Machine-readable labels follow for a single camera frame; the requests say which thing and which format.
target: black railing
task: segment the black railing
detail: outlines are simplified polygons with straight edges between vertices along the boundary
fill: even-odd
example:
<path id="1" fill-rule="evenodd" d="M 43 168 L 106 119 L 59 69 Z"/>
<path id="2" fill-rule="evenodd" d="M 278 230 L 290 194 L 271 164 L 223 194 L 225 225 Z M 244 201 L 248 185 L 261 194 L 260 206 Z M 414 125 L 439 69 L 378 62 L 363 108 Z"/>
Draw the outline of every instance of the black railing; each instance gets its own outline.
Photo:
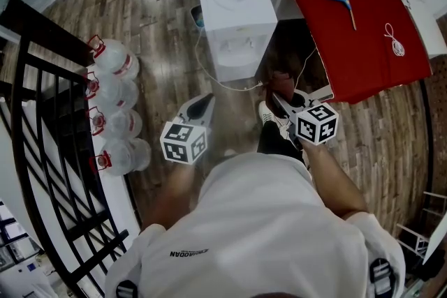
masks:
<path id="1" fill-rule="evenodd" d="M 108 256 L 112 258 L 112 260 L 116 260 L 122 253 L 126 252 L 126 248 L 124 247 L 123 240 L 128 236 L 127 231 L 118 232 L 115 222 L 112 219 L 112 215 L 110 213 L 109 207 L 107 205 L 103 187 L 101 185 L 101 181 L 99 179 L 99 175 L 97 172 L 96 164 L 94 164 L 94 173 L 90 175 L 93 177 L 93 180 L 97 185 L 98 192 L 98 201 L 101 203 L 103 207 L 103 211 L 97 212 L 94 206 L 94 198 L 88 189 L 88 185 L 86 185 L 86 181 L 90 180 L 90 178 L 86 178 L 85 174 L 82 172 L 80 166 L 80 148 L 77 139 L 77 128 L 74 121 L 74 102 L 76 99 L 73 95 L 74 86 L 81 86 L 82 93 L 85 92 L 87 83 L 83 76 L 72 73 L 64 68 L 60 68 L 56 65 L 53 65 L 47 61 L 39 59 L 33 55 L 28 53 L 29 44 L 31 41 L 31 37 L 28 36 L 26 31 L 22 32 L 22 39 L 20 41 L 20 49 L 19 55 L 17 58 L 16 70 L 15 70 L 15 78 L 12 89 L 12 97 L 11 97 L 11 130 L 10 136 L 13 142 L 13 151 L 14 151 L 14 159 L 15 159 L 15 167 L 17 170 L 18 178 L 20 181 L 20 185 L 22 187 L 22 194 L 24 198 L 24 203 L 27 207 L 27 211 L 31 222 L 33 224 L 34 230 L 43 246 L 43 249 L 47 253 L 50 261 L 54 265 L 54 268 L 57 270 L 62 280 L 67 284 L 67 286 L 73 291 L 73 293 L 79 297 L 84 297 L 84 292 L 78 286 L 79 280 L 84 278 L 85 276 L 89 278 L 94 287 L 98 290 L 101 295 L 104 295 L 102 288 L 96 282 L 92 274 L 91 270 L 99 266 L 104 274 L 107 273 L 107 268 L 103 263 L 103 260 Z M 38 75 L 36 80 L 36 133 L 34 133 L 33 128 L 30 126 L 28 119 L 24 116 L 22 109 L 22 99 L 25 95 L 26 89 L 22 86 L 24 81 L 24 70 L 25 66 L 32 66 L 37 69 Z M 56 169 L 51 160 L 49 159 L 47 153 L 45 152 L 45 139 L 43 135 L 43 94 L 42 94 L 42 78 L 43 73 L 48 73 L 54 78 L 54 122 L 55 122 L 55 135 L 54 141 L 56 142 L 58 152 L 59 152 L 59 162 L 61 166 L 62 173 Z M 75 154 L 75 162 L 78 169 L 79 179 L 82 183 L 83 191 L 85 194 L 85 199 L 87 204 L 83 202 L 82 198 L 79 198 L 78 195 L 74 192 L 71 187 L 71 181 L 68 176 L 68 170 L 66 165 L 66 157 L 65 151 L 66 148 L 64 146 L 59 146 L 59 140 L 62 136 L 61 134 L 61 126 L 58 122 L 59 108 L 60 103 L 58 101 L 59 97 L 59 80 L 63 79 L 68 81 L 69 83 L 69 102 L 70 102 L 70 116 L 71 116 L 71 143 L 73 145 L 73 151 Z M 88 103 L 85 101 L 85 109 L 88 108 Z M 90 123 L 87 117 L 85 117 L 85 126 L 90 129 Z M 30 145 L 28 139 L 24 134 L 24 126 L 28 130 L 31 138 L 35 141 L 38 147 L 38 155 L 34 153 L 32 146 Z M 91 156 L 94 156 L 94 148 L 93 142 L 91 140 L 91 136 L 87 138 L 87 146 Z M 29 155 L 33 158 L 37 165 L 40 166 L 41 171 L 43 173 L 43 179 L 38 175 L 38 173 L 33 169 L 32 165 L 27 158 L 27 151 Z M 45 189 L 45 192 L 50 197 L 54 212 L 57 217 L 57 221 L 64 233 L 64 236 L 70 246 L 76 260 L 79 262 L 79 267 L 73 271 L 69 272 L 65 267 L 63 261 L 59 257 L 59 254 L 52 243 L 51 237 L 49 236 L 47 229 L 45 228 L 45 224 L 43 222 L 41 213 L 38 210 L 38 205 L 36 199 L 34 197 L 34 193 L 32 190 L 31 181 L 29 178 L 29 172 L 34 176 L 36 181 Z M 63 183 L 68 195 L 65 194 L 63 190 L 60 189 L 59 185 L 56 184 L 56 180 L 59 183 Z M 74 215 L 70 214 L 68 210 L 64 208 L 64 206 L 58 201 L 56 193 L 61 198 L 60 200 L 65 200 L 70 204 L 73 209 Z M 89 217 L 84 215 L 81 211 L 82 208 L 84 211 L 87 211 Z M 65 214 L 71 221 L 74 222 L 74 226 L 68 228 L 64 222 L 64 217 L 62 214 Z M 98 237 L 95 233 L 91 232 L 95 230 L 99 233 Z M 89 249 L 91 250 L 91 257 L 87 260 L 83 260 L 80 253 L 78 252 L 74 241 L 83 237 L 87 242 Z M 96 243 L 100 243 L 102 248 L 96 250 L 93 241 Z"/>

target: white cable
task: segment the white cable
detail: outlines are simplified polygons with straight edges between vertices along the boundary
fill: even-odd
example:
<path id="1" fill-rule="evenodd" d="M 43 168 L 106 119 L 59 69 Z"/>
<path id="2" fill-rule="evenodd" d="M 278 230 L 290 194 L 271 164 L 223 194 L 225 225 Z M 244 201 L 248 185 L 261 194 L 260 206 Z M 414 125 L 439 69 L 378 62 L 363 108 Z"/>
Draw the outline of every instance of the white cable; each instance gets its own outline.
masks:
<path id="1" fill-rule="evenodd" d="M 389 32 L 387 26 L 390 25 L 391 28 L 391 33 Z M 396 40 L 396 38 L 394 37 L 394 30 L 393 27 L 391 26 L 391 24 L 389 22 L 387 22 L 385 24 L 385 31 L 386 33 L 384 34 L 385 37 L 387 38 L 392 38 L 393 40 L 393 52 L 394 55 L 396 56 L 404 56 L 405 55 L 405 49 L 404 46 L 402 46 L 402 44 Z"/>
<path id="2" fill-rule="evenodd" d="M 230 89 L 231 91 L 238 91 L 238 92 L 251 91 L 252 89 L 255 89 L 256 87 L 260 87 L 260 86 L 263 85 L 263 83 L 262 83 L 261 81 L 259 81 L 258 84 L 257 84 L 256 86 L 250 87 L 249 89 L 232 89 L 231 87 L 227 87 L 227 86 L 225 86 L 224 84 L 222 84 L 222 83 L 220 83 L 218 80 L 216 80 L 214 77 L 212 77 L 212 76 L 210 75 L 210 73 L 209 73 L 209 72 L 205 69 L 205 67 L 202 65 L 202 63 L 201 63 L 200 60 L 198 59 L 198 55 L 197 55 L 197 47 L 198 47 L 198 44 L 199 44 L 199 42 L 200 42 L 200 38 L 201 38 L 201 36 L 202 36 L 202 31 L 203 31 L 203 28 L 200 29 L 200 33 L 198 34 L 197 43 L 196 43 L 196 46 L 194 47 L 194 54 L 195 54 L 195 56 L 196 56 L 196 60 L 197 60 L 198 64 L 199 64 L 200 67 L 202 68 L 202 70 L 204 70 L 205 73 L 206 73 L 206 74 L 207 74 L 213 81 L 215 81 L 217 84 L 221 85 L 224 89 Z"/>
<path id="3" fill-rule="evenodd" d="M 304 66 L 302 67 L 302 70 L 301 70 L 300 74 L 299 74 L 298 77 L 296 78 L 296 83 L 295 83 L 295 88 L 294 88 L 294 90 L 295 90 L 296 87 L 298 86 L 298 81 L 300 80 L 300 77 L 301 77 L 302 72 L 305 70 L 307 60 L 310 58 L 310 56 L 312 56 L 312 54 L 315 52 L 315 50 L 316 50 L 316 47 L 314 48 L 314 51 L 312 51 L 312 52 L 310 53 L 310 55 L 305 59 L 305 64 L 304 64 Z"/>

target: person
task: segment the person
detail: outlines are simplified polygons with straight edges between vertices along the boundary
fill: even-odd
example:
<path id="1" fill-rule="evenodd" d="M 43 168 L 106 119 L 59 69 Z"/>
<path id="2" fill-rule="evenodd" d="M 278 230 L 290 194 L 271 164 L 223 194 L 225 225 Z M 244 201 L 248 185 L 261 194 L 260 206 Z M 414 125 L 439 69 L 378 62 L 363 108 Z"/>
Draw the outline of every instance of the person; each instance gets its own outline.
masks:
<path id="1" fill-rule="evenodd" d="M 107 298 L 402 294 L 402 249 L 356 185 L 324 145 L 303 141 L 310 175 L 265 102 L 259 114 L 258 152 L 216 166 L 191 212 L 194 166 L 173 170 L 111 266 Z"/>

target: red tablecloth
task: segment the red tablecloth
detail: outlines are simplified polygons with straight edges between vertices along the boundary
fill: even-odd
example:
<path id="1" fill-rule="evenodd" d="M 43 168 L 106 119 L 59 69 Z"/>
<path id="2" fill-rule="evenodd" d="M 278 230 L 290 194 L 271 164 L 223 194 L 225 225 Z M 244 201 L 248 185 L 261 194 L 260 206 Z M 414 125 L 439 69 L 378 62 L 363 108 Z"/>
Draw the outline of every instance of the red tablecloth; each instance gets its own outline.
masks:
<path id="1" fill-rule="evenodd" d="M 431 75 L 429 60 L 413 21 L 401 0 L 349 0 L 349 10 L 333 0 L 296 0 L 323 60 L 333 101 L 356 103 L 383 89 Z M 390 23 L 405 55 L 396 56 Z"/>

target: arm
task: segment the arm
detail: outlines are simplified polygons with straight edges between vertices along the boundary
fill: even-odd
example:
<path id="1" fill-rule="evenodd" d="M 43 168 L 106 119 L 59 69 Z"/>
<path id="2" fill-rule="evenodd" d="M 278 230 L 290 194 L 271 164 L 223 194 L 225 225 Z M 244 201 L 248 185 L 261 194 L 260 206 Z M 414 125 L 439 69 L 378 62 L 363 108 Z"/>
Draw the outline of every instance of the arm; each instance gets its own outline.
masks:
<path id="1" fill-rule="evenodd" d="M 326 147 L 315 146 L 304 140 L 301 144 L 309 158 L 315 187 L 324 205 L 344 220 L 356 212 L 368 212 L 362 193 Z"/>
<path id="2" fill-rule="evenodd" d="M 177 164 L 174 167 L 154 202 L 147 208 L 141 232 L 153 223 L 169 229 L 179 219 L 189 214 L 194 172 L 194 165 Z"/>

